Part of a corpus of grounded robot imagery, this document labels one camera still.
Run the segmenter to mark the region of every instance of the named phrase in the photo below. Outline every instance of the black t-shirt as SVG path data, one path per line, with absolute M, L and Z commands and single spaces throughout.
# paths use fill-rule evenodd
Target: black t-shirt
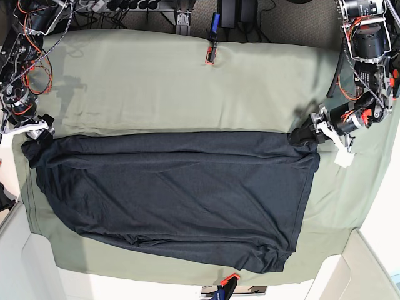
M 69 136 L 22 146 L 55 214 L 142 253 L 281 272 L 319 155 L 271 132 Z

